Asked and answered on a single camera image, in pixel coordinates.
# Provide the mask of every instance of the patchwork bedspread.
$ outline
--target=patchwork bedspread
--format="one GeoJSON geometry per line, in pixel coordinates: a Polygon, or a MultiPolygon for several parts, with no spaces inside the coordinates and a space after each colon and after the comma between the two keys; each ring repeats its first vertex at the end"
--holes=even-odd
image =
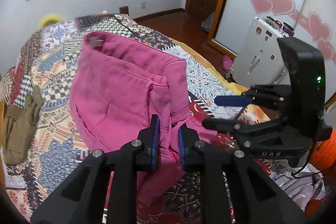
{"type": "MultiPolygon", "coordinates": [[[[25,96],[34,85],[40,88],[44,104],[40,111],[36,135],[26,161],[5,165],[6,191],[21,214],[29,221],[45,198],[90,153],[81,140],[69,110],[70,87],[76,74],[83,35],[107,31],[135,39],[187,61],[190,113],[200,121],[205,117],[233,118],[239,108],[218,107],[217,95],[235,92],[220,82],[192,55],[169,37],[138,25],[123,14],[102,14],[65,20],[35,32],[21,49],[16,67],[0,83],[0,101],[24,107],[25,96]]],[[[247,108],[241,116],[245,122],[268,120],[263,112],[247,108]]],[[[238,149],[229,135],[217,136],[215,145],[224,150],[238,149]]],[[[270,174],[271,161],[256,161],[270,174]]],[[[187,173],[150,208],[137,205],[139,223],[200,222],[200,182],[197,173],[187,173]]]]}

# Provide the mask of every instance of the black device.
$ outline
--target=black device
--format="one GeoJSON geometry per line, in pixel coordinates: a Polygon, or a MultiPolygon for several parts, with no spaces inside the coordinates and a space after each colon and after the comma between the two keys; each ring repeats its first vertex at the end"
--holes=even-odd
{"type": "MultiPolygon", "coordinates": [[[[316,84],[312,85],[316,75],[320,75],[321,79],[325,77],[321,53],[293,37],[280,38],[278,43],[290,71],[292,87],[256,85],[241,96],[219,96],[215,99],[220,105],[246,106],[253,103],[278,109],[280,116],[277,119],[256,125],[244,124],[236,119],[204,120],[202,124],[206,128],[234,135],[241,148],[234,153],[217,150],[199,140],[197,132],[186,125],[179,129],[182,168],[186,172],[200,173],[203,224],[231,223],[223,172],[229,185],[236,223],[260,224],[270,218],[279,224],[307,223],[299,206],[251,159],[288,159],[295,164],[313,142],[328,139],[331,134],[331,128],[324,125],[320,115],[324,83],[316,79],[316,84]],[[309,99],[307,96],[318,92],[321,93],[312,103],[304,103],[305,98],[309,99]],[[304,104],[307,109],[295,105],[297,103],[304,104]],[[309,121],[303,114],[306,112],[311,119],[309,121]],[[310,128],[302,125],[303,122],[309,122],[310,128]]],[[[31,223],[101,223],[111,171],[114,171],[114,177],[107,224],[136,223],[137,172],[155,169],[158,137],[159,118],[153,115],[150,127],[141,130],[137,140],[117,151],[93,151],[37,208],[31,223]]],[[[327,214],[324,211],[320,219],[327,214]]]]}

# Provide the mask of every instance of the brown cloth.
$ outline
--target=brown cloth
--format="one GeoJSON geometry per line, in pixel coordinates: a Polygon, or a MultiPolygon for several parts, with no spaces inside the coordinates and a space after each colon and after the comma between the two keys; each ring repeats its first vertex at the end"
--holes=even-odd
{"type": "Polygon", "coordinates": [[[36,85],[33,95],[29,93],[26,96],[24,109],[16,105],[8,107],[2,134],[3,160],[6,164],[18,164],[26,159],[42,105],[43,100],[36,85]]]}

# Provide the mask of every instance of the bolt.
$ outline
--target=bolt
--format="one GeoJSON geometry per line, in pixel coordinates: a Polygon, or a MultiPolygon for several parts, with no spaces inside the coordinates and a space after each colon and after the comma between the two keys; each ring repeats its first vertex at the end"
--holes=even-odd
{"type": "Polygon", "coordinates": [[[204,147],[205,146],[205,142],[199,140],[199,141],[195,141],[195,146],[197,147],[204,147]]]}
{"type": "Polygon", "coordinates": [[[94,156],[95,158],[98,158],[101,155],[103,155],[103,151],[101,151],[100,149],[96,149],[92,152],[92,156],[94,156]]]}
{"type": "Polygon", "coordinates": [[[245,154],[244,154],[244,152],[243,152],[242,150],[236,150],[236,151],[234,152],[234,154],[235,154],[235,156],[236,156],[237,158],[242,158],[242,157],[245,156],[245,154]]]}
{"type": "Polygon", "coordinates": [[[244,142],[244,147],[248,148],[248,147],[250,147],[250,145],[251,145],[251,142],[250,142],[250,141],[246,141],[246,142],[244,142]]]}
{"type": "Polygon", "coordinates": [[[140,141],[140,140],[133,140],[133,141],[131,142],[131,145],[132,145],[132,146],[135,146],[135,147],[138,147],[138,146],[141,145],[141,141],[140,141]]]}

